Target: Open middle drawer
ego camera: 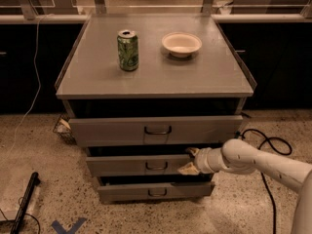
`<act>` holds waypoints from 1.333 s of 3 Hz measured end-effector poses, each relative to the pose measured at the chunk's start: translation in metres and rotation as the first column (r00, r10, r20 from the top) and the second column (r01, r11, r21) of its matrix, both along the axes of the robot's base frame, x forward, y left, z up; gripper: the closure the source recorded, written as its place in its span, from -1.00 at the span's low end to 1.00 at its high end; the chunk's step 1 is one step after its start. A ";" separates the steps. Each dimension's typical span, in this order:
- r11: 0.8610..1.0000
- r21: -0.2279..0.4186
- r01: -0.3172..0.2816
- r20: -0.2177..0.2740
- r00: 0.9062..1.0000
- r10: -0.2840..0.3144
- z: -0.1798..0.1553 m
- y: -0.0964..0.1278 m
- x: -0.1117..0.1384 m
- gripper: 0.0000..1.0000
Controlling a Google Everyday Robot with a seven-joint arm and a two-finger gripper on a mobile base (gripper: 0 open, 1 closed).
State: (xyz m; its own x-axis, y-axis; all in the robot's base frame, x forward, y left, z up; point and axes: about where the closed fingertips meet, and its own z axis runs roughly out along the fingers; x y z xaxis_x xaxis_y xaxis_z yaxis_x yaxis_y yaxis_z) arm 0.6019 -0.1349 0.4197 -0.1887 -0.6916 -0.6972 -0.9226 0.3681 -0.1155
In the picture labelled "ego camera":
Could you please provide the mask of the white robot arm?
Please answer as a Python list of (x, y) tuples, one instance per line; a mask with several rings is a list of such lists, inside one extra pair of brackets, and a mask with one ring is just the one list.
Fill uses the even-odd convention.
[(178, 168), (185, 176), (250, 174), (258, 170), (298, 194), (291, 234), (312, 234), (312, 165), (256, 149), (232, 138), (220, 148), (189, 148), (190, 161)]

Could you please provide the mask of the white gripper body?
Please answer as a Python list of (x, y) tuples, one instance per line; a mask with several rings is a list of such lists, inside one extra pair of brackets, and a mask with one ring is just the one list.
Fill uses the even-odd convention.
[(202, 148), (199, 149), (195, 158), (194, 165), (200, 174), (214, 174), (215, 170), (212, 165), (209, 163), (209, 158), (212, 154), (211, 148)]

